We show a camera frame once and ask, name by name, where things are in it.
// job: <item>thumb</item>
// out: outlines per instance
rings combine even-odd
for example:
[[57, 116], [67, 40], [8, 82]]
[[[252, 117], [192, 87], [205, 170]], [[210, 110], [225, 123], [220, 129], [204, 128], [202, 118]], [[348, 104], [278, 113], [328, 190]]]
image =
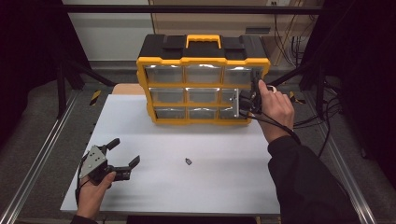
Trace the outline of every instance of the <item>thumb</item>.
[[108, 187], [113, 183], [114, 178], [116, 177], [116, 172], [111, 172], [103, 178], [102, 182], [99, 184], [99, 189], [105, 192]]

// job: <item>yellow handle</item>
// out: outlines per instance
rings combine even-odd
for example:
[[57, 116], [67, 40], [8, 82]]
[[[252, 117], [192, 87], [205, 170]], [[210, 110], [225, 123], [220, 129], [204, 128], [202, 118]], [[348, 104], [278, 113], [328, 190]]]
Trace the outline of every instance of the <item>yellow handle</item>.
[[186, 49], [189, 47], [190, 41], [203, 41], [203, 42], [217, 41], [219, 45], [219, 49], [221, 49], [219, 35], [187, 35]]

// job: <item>yellow and black storage case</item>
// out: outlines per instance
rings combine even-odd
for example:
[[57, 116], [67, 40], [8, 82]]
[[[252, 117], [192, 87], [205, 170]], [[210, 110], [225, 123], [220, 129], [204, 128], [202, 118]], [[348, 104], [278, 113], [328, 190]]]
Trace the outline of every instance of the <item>yellow and black storage case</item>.
[[270, 62], [259, 36], [147, 35], [137, 77], [148, 114], [159, 124], [249, 124], [233, 115], [234, 90], [250, 90], [250, 72], [262, 77]]

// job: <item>white tabletop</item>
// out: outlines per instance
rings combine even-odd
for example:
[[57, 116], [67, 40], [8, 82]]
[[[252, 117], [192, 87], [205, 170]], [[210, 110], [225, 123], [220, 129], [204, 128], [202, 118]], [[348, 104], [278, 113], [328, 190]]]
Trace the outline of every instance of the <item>white tabletop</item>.
[[[262, 216], [279, 214], [268, 171], [268, 143], [256, 121], [248, 126], [156, 125], [141, 95], [109, 95], [87, 150], [114, 138], [108, 163], [140, 163], [115, 182], [101, 211], [131, 215]], [[191, 165], [185, 162], [189, 158]], [[76, 176], [61, 210], [77, 211]]]

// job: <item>black pole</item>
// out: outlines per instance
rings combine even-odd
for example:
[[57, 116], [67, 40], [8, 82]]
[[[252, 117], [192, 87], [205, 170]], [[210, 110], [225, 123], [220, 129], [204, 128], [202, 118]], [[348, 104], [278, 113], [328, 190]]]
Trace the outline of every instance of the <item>black pole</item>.
[[43, 5], [46, 12], [59, 13], [204, 13], [323, 15], [338, 12], [322, 7], [244, 7], [244, 6], [139, 6], [139, 5]]

